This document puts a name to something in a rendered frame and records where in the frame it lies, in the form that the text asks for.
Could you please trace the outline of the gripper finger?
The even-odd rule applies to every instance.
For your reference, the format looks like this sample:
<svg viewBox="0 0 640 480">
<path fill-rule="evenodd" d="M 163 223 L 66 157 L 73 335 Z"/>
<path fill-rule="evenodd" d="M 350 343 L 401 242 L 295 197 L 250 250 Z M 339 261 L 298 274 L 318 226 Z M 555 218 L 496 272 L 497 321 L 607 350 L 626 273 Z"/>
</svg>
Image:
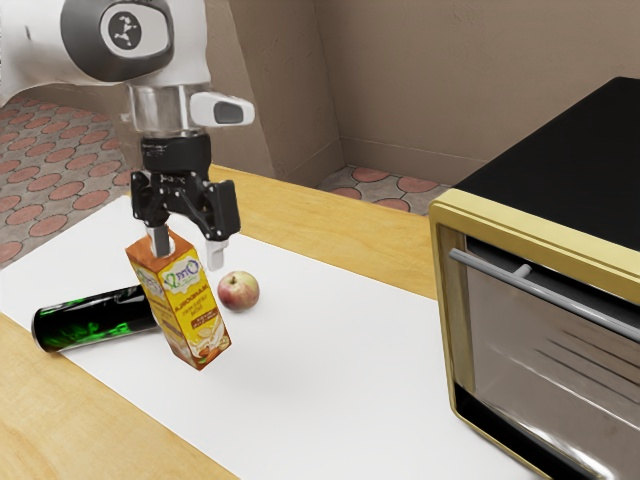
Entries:
<svg viewBox="0 0 640 480">
<path fill-rule="evenodd" d="M 164 206 L 164 189 L 154 185 L 145 171 L 131 174 L 131 201 L 133 215 L 141 220 L 151 239 L 151 250 L 155 257 L 166 257 L 171 253 L 170 237 L 166 222 L 169 213 Z"/>
<path fill-rule="evenodd" d="M 210 271 L 224 266 L 224 250 L 241 228 L 235 184 L 194 178 L 187 183 L 187 216 L 206 240 L 206 263 Z"/>
</svg>

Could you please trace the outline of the orange yellow drink carton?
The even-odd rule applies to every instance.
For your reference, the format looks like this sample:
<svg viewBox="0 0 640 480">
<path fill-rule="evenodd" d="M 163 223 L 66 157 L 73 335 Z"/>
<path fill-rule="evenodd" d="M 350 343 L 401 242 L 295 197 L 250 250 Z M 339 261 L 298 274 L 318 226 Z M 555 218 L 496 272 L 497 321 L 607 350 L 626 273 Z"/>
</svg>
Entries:
<svg viewBox="0 0 640 480">
<path fill-rule="evenodd" d="M 126 248 L 151 311 L 174 355 L 200 371 L 231 346 L 195 247 L 169 233 L 171 253 L 156 257 L 148 236 Z"/>
</svg>

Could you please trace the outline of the red yellow apple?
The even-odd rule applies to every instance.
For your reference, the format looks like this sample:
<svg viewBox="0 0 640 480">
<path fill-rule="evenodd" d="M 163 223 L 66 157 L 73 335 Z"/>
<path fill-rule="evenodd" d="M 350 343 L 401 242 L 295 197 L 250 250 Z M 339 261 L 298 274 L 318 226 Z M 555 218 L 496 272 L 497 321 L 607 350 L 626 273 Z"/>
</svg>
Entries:
<svg viewBox="0 0 640 480">
<path fill-rule="evenodd" d="M 229 310 L 242 312 L 254 307 L 260 298 L 257 279 L 246 271 L 226 274 L 217 286 L 218 299 Z"/>
</svg>

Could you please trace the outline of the black green can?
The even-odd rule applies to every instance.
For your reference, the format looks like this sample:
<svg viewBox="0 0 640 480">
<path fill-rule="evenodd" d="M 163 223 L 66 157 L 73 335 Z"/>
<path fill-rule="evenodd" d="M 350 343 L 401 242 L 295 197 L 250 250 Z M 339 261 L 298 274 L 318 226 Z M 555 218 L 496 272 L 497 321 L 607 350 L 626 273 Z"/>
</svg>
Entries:
<svg viewBox="0 0 640 480">
<path fill-rule="evenodd" d="M 140 285 L 40 308 L 31 322 L 36 344 L 47 353 L 157 329 Z"/>
</svg>

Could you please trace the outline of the white table mat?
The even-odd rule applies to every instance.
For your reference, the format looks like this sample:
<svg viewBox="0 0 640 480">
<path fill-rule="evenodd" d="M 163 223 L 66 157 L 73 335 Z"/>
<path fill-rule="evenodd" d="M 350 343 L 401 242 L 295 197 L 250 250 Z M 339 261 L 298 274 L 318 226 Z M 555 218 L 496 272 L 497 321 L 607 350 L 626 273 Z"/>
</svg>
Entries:
<svg viewBox="0 0 640 480">
<path fill-rule="evenodd" d="M 69 360 L 241 480 L 537 480 L 452 413 L 433 300 L 235 236 L 260 284 L 203 370 L 159 332 Z"/>
</svg>

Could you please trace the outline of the black gold oven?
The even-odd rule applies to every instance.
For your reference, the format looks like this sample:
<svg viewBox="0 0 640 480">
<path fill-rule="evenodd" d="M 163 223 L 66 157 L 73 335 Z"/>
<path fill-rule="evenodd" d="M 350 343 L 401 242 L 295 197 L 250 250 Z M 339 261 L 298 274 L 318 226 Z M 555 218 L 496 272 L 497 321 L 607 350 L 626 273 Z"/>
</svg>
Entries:
<svg viewBox="0 0 640 480">
<path fill-rule="evenodd" d="M 548 480 L 640 480 L 640 79 L 429 208 L 454 414 Z"/>
</svg>

